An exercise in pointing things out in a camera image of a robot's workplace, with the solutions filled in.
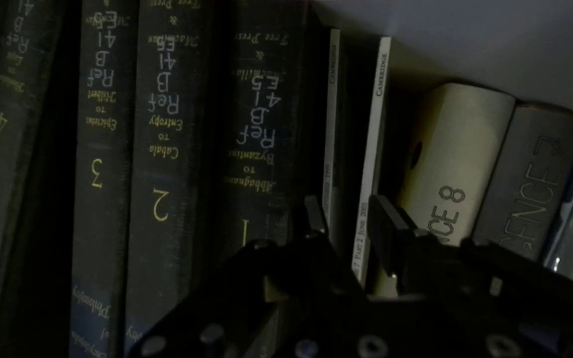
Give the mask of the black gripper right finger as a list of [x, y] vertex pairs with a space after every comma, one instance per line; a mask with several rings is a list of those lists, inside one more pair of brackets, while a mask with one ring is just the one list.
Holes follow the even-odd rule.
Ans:
[[418, 278], [426, 270], [433, 236], [386, 194], [368, 198], [368, 238], [386, 274]]

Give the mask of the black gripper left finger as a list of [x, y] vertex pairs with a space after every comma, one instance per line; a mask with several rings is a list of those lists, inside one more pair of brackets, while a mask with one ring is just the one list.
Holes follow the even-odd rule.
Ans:
[[302, 232], [306, 238], [326, 238], [328, 222], [320, 200], [314, 194], [306, 194], [302, 200]]

